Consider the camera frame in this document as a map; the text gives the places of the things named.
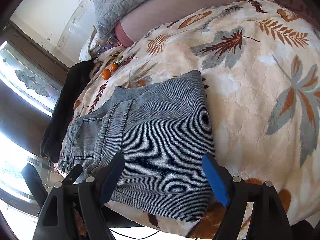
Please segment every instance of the metal screw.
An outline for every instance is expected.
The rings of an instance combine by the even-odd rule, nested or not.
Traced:
[[[233,180],[234,182],[240,182],[240,181],[241,181],[241,178],[240,178],[239,176],[234,176],[234,177],[232,178],[232,180]]]
[[[88,183],[94,182],[94,177],[92,177],[92,176],[87,177],[87,179],[85,181]]]
[[[62,182],[58,181],[56,184],[54,184],[54,187],[60,188],[62,186]]]
[[[272,186],[273,186],[273,184],[272,184],[272,182],[271,182],[271,181],[267,180],[267,181],[266,181],[266,186],[267,186],[267,187],[272,187]]]

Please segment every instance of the blue gripper pad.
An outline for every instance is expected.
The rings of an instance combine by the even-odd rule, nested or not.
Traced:
[[[202,157],[202,169],[217,201],[222,203],[225,207],[228,206],[230,203],[230,198],[228,197],[227,186],[223,182],[219,172],[216,170],[215,166],[207,155]]]

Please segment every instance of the glass pane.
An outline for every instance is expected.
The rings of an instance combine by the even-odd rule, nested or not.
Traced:
[[[0,210],[19,240],[32,240],[38,218],[26,214],[0,200]]]
[[[52,116],[62,86],[7,42],[0,46],[0,79],[33,106]]]
[[[38,171],[47,191],[63,177],[50,167],[49,160],[37,157],[0,133],[0,188],[26,202],[36,204],[21,171],[27,163]]]

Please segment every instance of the stained glass window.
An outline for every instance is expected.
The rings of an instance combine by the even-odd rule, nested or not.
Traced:
[[[0,79],[30,104],[52,116],[62,86],[7,42],[0,46]]]

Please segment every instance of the fluffy blanket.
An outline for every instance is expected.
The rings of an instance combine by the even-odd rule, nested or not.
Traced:
[[[106,82],[101,73],[115,60],[119,68]],[[204,8],[151,30],[130,48],[101,55],[74,115],[98,109],[115,86],[140,87],[199,70],[219,165],[251,183],[272,181],[294,224],[320,208],[319,62],[317,30],[273,0]],[[206,216],[187,223],[106,205],[141,225],[202,239],[213,238],[225,212],[213,203]],[[239,239],[251,211],[248,204]]]

